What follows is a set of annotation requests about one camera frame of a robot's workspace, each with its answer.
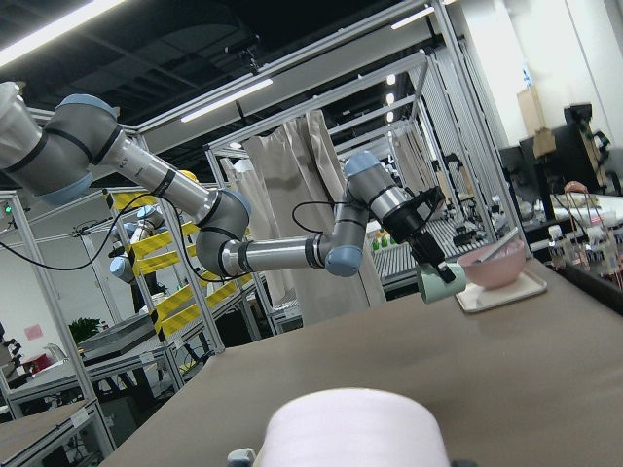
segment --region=small bottle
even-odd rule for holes
[[[571,243],[563,235],[561,226],[551,226],[547,231],[550,236],[548,246],[552,266],[554,269],[562,269],[567,262],[571,261]]]
[[[592,226],[586,230],[589,244],[586,257],[591,271],[599,275],[612,275],[618,272],[618,256],[615,245],[602,226]]]

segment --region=white tray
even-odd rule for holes
[[[519,302],[520,300],[542,294],[547,290],[547,282],[527,269],[519,274],[512,284],[499,289],[486,290],[483,287],[467,283],[465,290],[456,294],[457,300],[465,313],[479,313],[486,309]]]

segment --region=black cable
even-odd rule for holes
[[[99,247],[99,249],[95,252],[95,255],[89,259],[89,261],[87,263],[84,263],[81,266],[76,266],[73,268],[57,268],[55,266],[48,266],[48,265],[44,265],[43,263],[39,263],[38,261],[34,261],[30,258],[28,258],[25,255],[22,255],[21,253],[19,253],[17,250],[14,250],[13,248],[11,248],[9,245],[7,245],[6,243],[3,243],[2,241],[0,241],[0,246],[2,246],[3,248],[5,248],[7,251],[10,251],[11,253],[13,253],[14,255],[18,256],[19,258],[22,258],[23,260],[27,261],[30,264],[33,264],[35,266],[38,266],[40,268],[44,268],[44,269],[50,269],[50,270],[79,270],[79,269],[84,269],[88,266],[90,266],[95,259],[99,256],[99,254],[102,252],[102,250],[104,249],[104,247],[106,246],[106,242],[108,241],[108,238],[110,238],[110,235],[113,232],[113,229],[115,228],[115,224],[117,224],[117,221],[121,218],[121,216],[123,216],[124,214],[126,214],[126,212],[128,211],[129,207],[138,199],[143,198],[143,197],[150,197],[152,194],[151,193],[144,193],[142,195],[139,195],[138,197],[134,198],[132,201],[130,201],[128,204],[126,204],[121,211],[119,211],[119,214],[117,214],[117,217],[115,217],[115,219],[113,220],[113,223],[110,225],[110,228],[108,229],[108,232],[106,233],[106,237],[104,238],[104,240],[101,242],[101,246]]]
[[[299,202],[296,206],[294,206],[292,208],[292,221],[294,221],[294,223],[299,226],[301,229],[303,229],[305,232],[309,232],[310,234],[324,234],[324,231],[315,231],[313,229],[307,228],[305,227],[297,218],[296,218],[296,211],[302,207],[302,206],[308,206],[311,204],[324,204],[327,206],[331,206],[333,207],[336,204],[344,204],[344,205],[354,205],[354,203],[352,202],[343,202],[343,201],[336,201],[336,202],[331,202],[331,201],[304,201],[304,202]]]
[[[159,197],[159,198],[165,200],[173,208],[173,212],[177,212],[175,204],[173,204],[173,202],[170,199],[165,198],[165,197]],[[180,220],[179,216],[175,216],[175,218],[177,219],[177,226],[179,228],[179,234],[180,234],[180,237],[182,238],[182,251],[184,252],[184,259],[186,260],[186,263],[188,264],[188,266],[191,267],[191,271],[196,277],[201,279],[203,282],[223,284],[229,280],[240,279],[241,277],[244,277],[247,275],[247,273],[244,273],[244,274],[235,275],[233,277],[221,277],[219,280],[215,280],[215,279],[206,279],[201,274],[197,273],[195,271],[195,267],[193,266],[193,263],[191,263],[190,257],[188,256],[188,251],[186,251],[186,243],[184,242],[184,227],[182,226],[182,221]]]

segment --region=fluorescent light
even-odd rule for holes
[[[410,22],[417,21],[420,18],[424,18],[426,15],[430,15],[434,11],[435,11],[435,9],[433,7],[424,8],[421,12],[417,12],[414,15],[411,15],[409,17],[406,17],[404,19],[399,20],[398,22],[393,24],[391,26],[391,28],[392,29],[398,29],[399,27],[407,25]]]
[[[241,97],[244,97],[248,94],[251,94],[252,92],[255,92],[256,90],[260,90],[261,88],[265,88],[268,85],[271,85],[273,83],[273,80],[268,78],[264,81],[260,81],[259,83],[254,84],[253,86],[249,86],[248,88],[245,88],[243,90],[239,90],[238,92],[234,92],[231,95],[228,95],[227,97],[223,97],[220,100],[217,100],[216,102],[212,102],[211,104],[206,105],[205,107],[202,107],[199,110],[196,110],[195,112],[192,112],[184,117],[182,117],[182,122],[183,123],[187,123],[190,122],[191,120],[200,117],[201,115],[205,115],[208,112],[213,111],[214,109],[218,109],[219,107],[223,107],[224,105],[229,104],[230,102],[234,102],[235,100],[240,99]]]
[[[124,0],[94,0],[0,51],[0,66],[34,51],[67,31],[101,15]]]

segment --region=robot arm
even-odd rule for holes
[[[233,276],[254,270],[326,268],[357,272],[369,212],[399,242],[407,241],[419,263],[430,263],[443,279],[455,280],[444,254],[417,208],[431,193],[414,196],[399,188],[370,153],[347,163],[347,189],[329,234],[243,241],[250,215],[246,199],[229,189],[207,190],[175,167],[142,150],[117,123],[113,109],[83,94],[65,98],[41,129],[30,117],[14,83],[0,85],[0,170],[50,204],[79,197],[92,181],[89,165],[104,164],[129,180],[170,199],[200,228],[198,259],[211,272]]]

